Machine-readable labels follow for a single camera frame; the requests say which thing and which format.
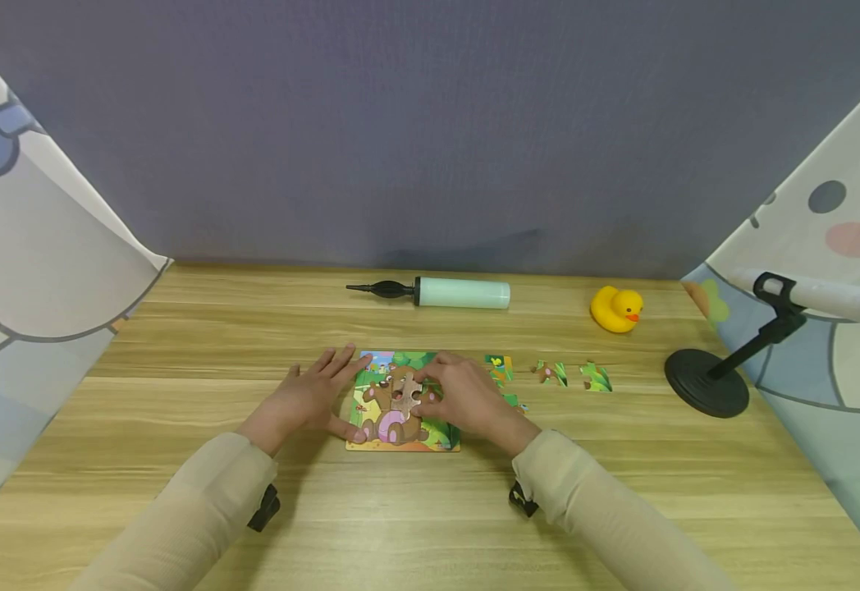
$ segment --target black strap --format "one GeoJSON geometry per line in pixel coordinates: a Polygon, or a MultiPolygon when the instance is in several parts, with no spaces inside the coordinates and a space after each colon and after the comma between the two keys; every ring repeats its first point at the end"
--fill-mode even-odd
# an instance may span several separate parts
{"type": "Polygon", "coordinates": [[[509,491],[509,503],[516,505],[527,517],[535,515],[535,511],[538,510],[536,502],[525,500],[525,492],[522,490],[522,485],[519,484],[518,480],[512,485],[512,490],[509,491]]]}
{"type": "Polygon", "coordinates": [[[266,528],[269,520],[279,512],[280,506],[279,491],[276,490],[275,486],[270,484],[266,487],[266,492],[263,492],[263,500],[258,504],[258,510],[254,516],[249,519],[247,527],[256,531],[262,531],[263,528],[266,528]]]}

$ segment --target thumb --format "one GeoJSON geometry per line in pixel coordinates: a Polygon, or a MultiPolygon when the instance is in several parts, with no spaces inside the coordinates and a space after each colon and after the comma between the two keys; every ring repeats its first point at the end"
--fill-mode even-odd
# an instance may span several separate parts
{"type": "Polygon", "coordinates": [[[332,435],[341,437],[346,442],[363,443],[367,439],[364,431],[356,428],[348,421],[342,421],[342,419],[339,419],[335,415],[329,417],[328,424],[325,425],[325,430],[332,435]]]}

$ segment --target hand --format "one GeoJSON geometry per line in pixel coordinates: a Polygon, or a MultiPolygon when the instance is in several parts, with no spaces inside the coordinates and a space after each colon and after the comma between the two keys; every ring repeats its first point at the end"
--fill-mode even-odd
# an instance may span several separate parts
{"type": "Polygon", "coordinates": [[[335,349],[326,349],[304,373],[298,363],[293,365],[276,391],[236,432],[269,455],[275,454],[286,438],[300,428],[325,429],[347,441],[364,442],[364,431],[332,412],[338,392],[372,360],[371,355],[366,355],[350,362],[354,354],[355,345],[348,343],[338,355],[335,349]]]}
{"type": "Polygon", "coordinates": [[[410,411],[413,415],[443,419],[482,435],[512,458],[542,431],[505,402],[490,374],[475,361],[441,350],[414,376],[418,382],[425,378],[440,383],[443,400],[414,406],[410,411]]]}

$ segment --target round black base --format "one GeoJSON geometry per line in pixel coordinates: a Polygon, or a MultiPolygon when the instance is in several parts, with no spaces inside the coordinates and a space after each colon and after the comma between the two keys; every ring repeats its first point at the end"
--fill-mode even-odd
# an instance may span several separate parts
{"type": "Polygon", "coordinates": [[[666,359],[666,380],[680,398],[694,409],[721,419],[740,415],[748,408],[748,386],[739,372],[714,380],[706,374],[722,361],[699,349],[677,350],[666,359]]]}

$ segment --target gray circle eye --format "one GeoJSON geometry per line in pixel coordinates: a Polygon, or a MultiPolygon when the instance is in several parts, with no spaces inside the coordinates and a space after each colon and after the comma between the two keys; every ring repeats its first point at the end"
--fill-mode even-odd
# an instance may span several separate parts
{"type": "Polygon", "coordinates": [[[830,213],[840,207],[847,197],[847,187],[840,181],[824,181],[807,198],[807,206],[814,213],[830,213]]]}

